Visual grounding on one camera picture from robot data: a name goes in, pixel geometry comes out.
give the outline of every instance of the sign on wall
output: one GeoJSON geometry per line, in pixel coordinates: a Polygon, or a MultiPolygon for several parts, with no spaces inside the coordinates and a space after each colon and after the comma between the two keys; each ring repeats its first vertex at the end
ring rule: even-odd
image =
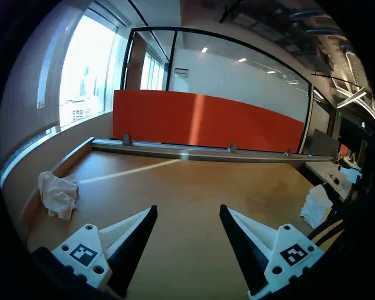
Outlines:
{"type": "Polygon", "coordinates": [[[174,76],[175,77],[188,77],[189,70],[188,69],[182,69],[182,68],[175,68],[174,76]]]}

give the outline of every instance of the desk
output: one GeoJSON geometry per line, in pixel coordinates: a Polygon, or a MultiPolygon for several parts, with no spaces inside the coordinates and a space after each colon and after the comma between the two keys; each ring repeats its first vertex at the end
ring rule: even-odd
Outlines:
{"type": "Polygon", "coordinates": [[[338,165],[332,161],[316,161],[306,162],[305,166],[310,169],[315,175],[317,175],[323,182],[331,185],[334,190],[339,194],[342,201],[346,200],[349,194],[352,183],[348,181],[346,174],[338,170],[338,165]],[[330,174],[339,179],[339,184],[333,182],[330,174]]]}
{"type": "Polygon", "coordinates": [[[245,279],[220,204],[278,228],[310,228],[300,209],[312,188],[287,163],[165,159],[92,151],[70,171],[80,181],[71,221],[42,205],[27,240],[52,250],[86,223],[99,229],[157,205],[158,218],[126,299],[242,299],[245,279]]]}

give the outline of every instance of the window sill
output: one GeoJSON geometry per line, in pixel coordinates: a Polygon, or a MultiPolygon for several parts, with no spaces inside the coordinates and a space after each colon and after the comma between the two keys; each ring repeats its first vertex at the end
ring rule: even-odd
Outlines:
{"type": "Polygon", "coordinates": [[[52,130],[51,133],[45,135],[44,137],[42,137],[41,139],[37,140],[36,142],[34,142],[33,144],[31,144],[30,146],[28,146],[24,151],[22,151],[18,156],[16,156],[13,161],[8,165],[8,167],[5,169],[5,171],[2,173],[2,175],[0,176],[0,187],[3,188],[3,185],[4,183],[6,182],[6,179],[8,177],[8,175],[10,174],[10,172],[14,169],[14,167],[25,157],[27,156],[29,153],[31,153],[34,149],[36,149],[37,147],[39,147],[40,145],[42,145],[43,143],[45,143],[48,139],[51,139],[52,137],[60,134],[61,132],[64,132],[66,131],[67,129],[70,129],[71,127],[74,127],[76,125],[79,125],[85,121],[88,121],[88,120],[91,120],[93,118],[96,118],[96,117],[99,117],[99,116],[102,116],[102,115],[105,115],[105,114],[108,114],[108,113],[112,113],[113,111],[112,110],[109,110],[109,111],[102,111],[102,112],[99,112],[95,115],[90,115],[86,118],[83,118],[83,119],[80,119],[80,120],[77,120],[75,122],[72,122],[68,125],[65,125],[63,127],[60,127],[60,130],[58,132],[56,132],[55,130],[52,130]]]}
{"type": "Polygon", "coordinates": [[[67,129],[70,129],[71,127],[74,127],[78,124],[81,124],[87,120],[91,120],[91,119],[94,119],[96,117],[99,117],[99,116],[102,116],[102,115],[105,115],[105,114],[108,114],[108,113],[111,113],[113,110],[105,110],[105,111],[102,111],[102,112],[99,112],[99,113],[96,113],[96,114],[92,114],[90,116],[87,116],[87,117],[84,117],[83,119],[79,119],[79,120],[76,120],[75,122],[72,122],[72,123],[69,123],[67,125],[64,125],[62,127],[60,127],[60,132],[63,132],[63,131],[66,131],[67,129]]]}

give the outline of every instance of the orange panel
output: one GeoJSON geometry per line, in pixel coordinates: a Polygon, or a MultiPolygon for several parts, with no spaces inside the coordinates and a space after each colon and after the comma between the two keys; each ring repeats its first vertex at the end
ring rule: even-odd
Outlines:
{"type": "Polygon", "coordinates": [[[296,152],[304,124],[283,114],[202,94],[116,90],[113,136],[133,141],[296,152]]]}
{"type": "Polygon", "coordinates": [[[347,152],[349,151],[349,148],[347,148],[345,145],[340,145],[340,152],[343,155],[343,157],[347,156],[347,152]]]}

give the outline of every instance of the crumpled towel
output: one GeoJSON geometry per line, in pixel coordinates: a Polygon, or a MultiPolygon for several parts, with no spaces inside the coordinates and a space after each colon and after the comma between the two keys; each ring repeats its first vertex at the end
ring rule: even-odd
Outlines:
{"type": "Polygon", "coordinates": [[[321,184],[309,190],[300,216],[312,228],[317,228],[327,218],[331,211],[332,202],[329,200],[324,187],[321,184]]]}
{"type": "Polygon", "coordinates": [[[39,175],[38,187],[48,215],[58,215],[60,219],[70,220],[78,197],[78,181],[74,176],[58,178],[52,172],[43,172],[39,175]]]}

